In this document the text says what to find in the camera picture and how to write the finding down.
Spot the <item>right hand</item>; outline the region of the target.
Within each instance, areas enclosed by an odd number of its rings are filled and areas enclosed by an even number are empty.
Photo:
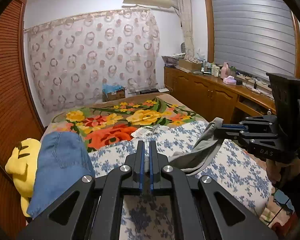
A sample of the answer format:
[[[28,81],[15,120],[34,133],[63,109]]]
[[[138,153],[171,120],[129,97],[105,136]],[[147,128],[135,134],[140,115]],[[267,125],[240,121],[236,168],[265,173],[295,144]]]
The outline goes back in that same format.
[[[276,184],[282,179],[292,179],[300,174],[300,159],[296,158],[290,164],[267,159],[266,172],[272,184]]]

